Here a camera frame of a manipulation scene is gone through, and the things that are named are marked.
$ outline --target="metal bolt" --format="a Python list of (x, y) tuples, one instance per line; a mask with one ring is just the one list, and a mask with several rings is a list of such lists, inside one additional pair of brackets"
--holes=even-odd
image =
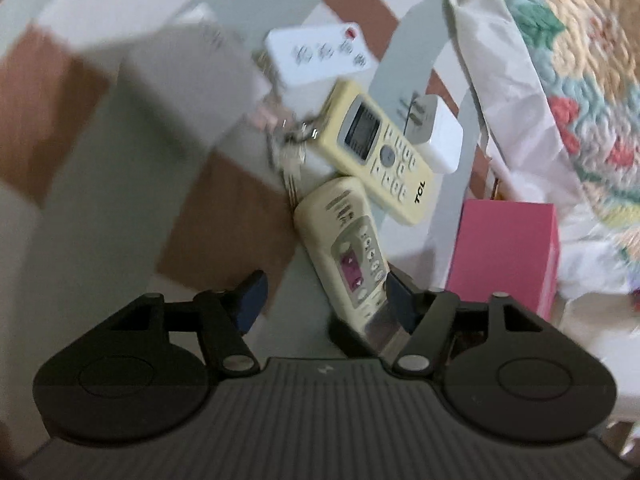
[(246, 372), (254, 367), (254, 360), (248, 355), (229, 355), (222, 361), (223, 367), (230, 372)]
[(398, 366), (408, 372), (421, 372), (429, 367), (429, 360), (424, 355), (407, 354), (398, 359)]

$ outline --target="floral quilt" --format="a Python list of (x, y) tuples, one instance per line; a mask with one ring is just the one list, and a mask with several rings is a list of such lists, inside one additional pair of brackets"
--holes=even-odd
[(594, 212), (640, 287), (640, 0), (504, 0)]

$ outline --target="pink box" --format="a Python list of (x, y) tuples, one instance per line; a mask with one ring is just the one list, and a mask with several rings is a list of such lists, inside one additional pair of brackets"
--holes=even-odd
[(508, 292), (549, 320), (559, 256), (553, 205), (466, 200), (447, 290), (463, 301)]

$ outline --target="ridged black surface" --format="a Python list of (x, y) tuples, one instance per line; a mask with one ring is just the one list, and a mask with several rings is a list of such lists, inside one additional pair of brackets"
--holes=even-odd
[(91, 449), (52, 440), (31, 479), (616, 480), (629, 468), (597, 440), (523, 448), (464, 426), (427, 383), (376, 360), (272, 359), (226, 381), (196, 418), (152, 442)]

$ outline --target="brown tile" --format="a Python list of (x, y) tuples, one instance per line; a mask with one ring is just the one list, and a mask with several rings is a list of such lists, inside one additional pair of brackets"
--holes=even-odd
[(0, 61), (0, 178), (42, 204), (109, 80), (29, 28)]
[(383, 0), (324, 0), (344, 22), (360, 25), (371, 53), (382, 59), (398, 28), (398, 19)]
[(195, 290), (222, 290), (262, 269), (271, 301), (296, 244), (284, 195), (213, 152), (184, 203), (158, 271)]
[(429, 84), (427, 85), (427, 89), (424, 91), (424, 93), (436, 94), (442, 97), (443, 101), (446, 102), (447, 106), (449, 107), (449, 110), (451, 110), (456, 117), (458, 116), (458, 112), (460, 111), (460, 109), (458, 108), (458, 105), (453, 100), (453, 97), (451, 97), (449, 90), (447, 90), (447, 87), (444, 85), (442, 79), (440, 79), (440, 76), (435, 70), (431, 70)]
[(476, 198), (487, 198), (486, 180), (488, 173), (489, 159), (482, 152), (480, 146), (476, 146), (474, 164), (471, 169), (471, 178), (469, 179), (469, 189)]

